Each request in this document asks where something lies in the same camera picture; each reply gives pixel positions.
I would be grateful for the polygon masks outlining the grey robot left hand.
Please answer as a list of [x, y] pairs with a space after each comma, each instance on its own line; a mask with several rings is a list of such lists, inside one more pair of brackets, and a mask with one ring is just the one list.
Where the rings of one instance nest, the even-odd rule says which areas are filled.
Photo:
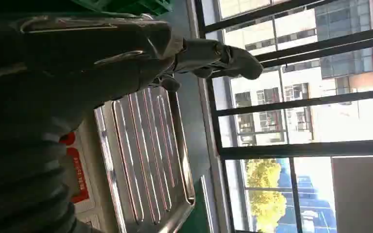
[[185, 39], [147, 15], [0, 16], [0, 138], [61, 136], [85, 112], [174, 73], [257, 79], [261, 63], [216, 40]]

